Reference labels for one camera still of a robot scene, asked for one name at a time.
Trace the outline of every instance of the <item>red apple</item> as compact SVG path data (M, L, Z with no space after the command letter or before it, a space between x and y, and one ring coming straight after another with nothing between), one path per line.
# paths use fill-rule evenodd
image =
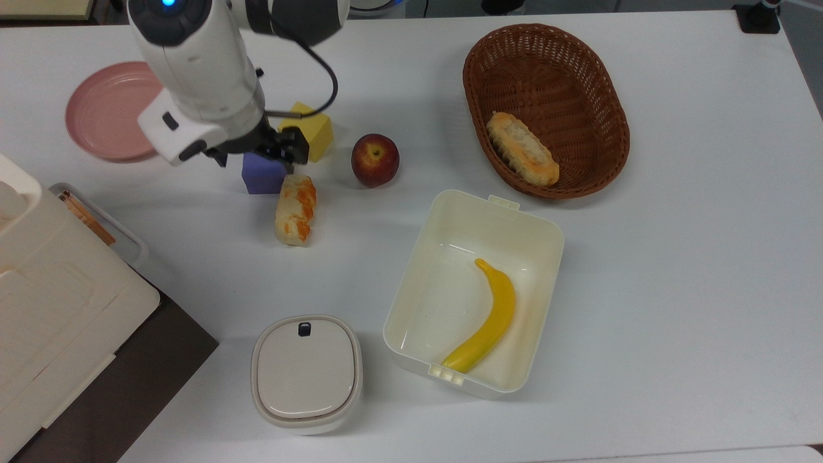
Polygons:
M389 137L379 133L364 135L351 150L351 169L369 188L388 183L398 173L400 153Z

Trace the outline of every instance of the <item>white appliance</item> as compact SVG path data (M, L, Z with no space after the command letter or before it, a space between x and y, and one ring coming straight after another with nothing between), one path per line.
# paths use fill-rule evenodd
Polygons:
M0 154L0 461L114 359L160 294Z

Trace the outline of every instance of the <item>banana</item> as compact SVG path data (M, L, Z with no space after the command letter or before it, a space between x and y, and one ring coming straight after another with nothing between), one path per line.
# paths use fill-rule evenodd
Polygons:
M483 259L474 264L486 274L494 302L486 322L471 338L460 344L441 363L456 372L466 373L480 362L500 341L514 317L514 286L508 275L495 269Z

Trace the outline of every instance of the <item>round container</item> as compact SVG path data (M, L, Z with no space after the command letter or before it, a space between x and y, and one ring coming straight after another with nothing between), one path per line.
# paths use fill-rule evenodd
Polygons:
M252 399L266 421L295 434L327 433L360 400L360 343L333 316L280 320L254 346L251 382Z

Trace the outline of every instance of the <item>wicker basket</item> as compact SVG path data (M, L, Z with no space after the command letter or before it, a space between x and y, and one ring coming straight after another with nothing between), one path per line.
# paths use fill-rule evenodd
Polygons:
M586 44L542 24L492 31L463 66L463 86L477 137L506 183L531 196L578 198L599 191L629 155L629 125L606 68ZM492 145L486 122L494 111L521 119L560 164L553 186L528 183Z

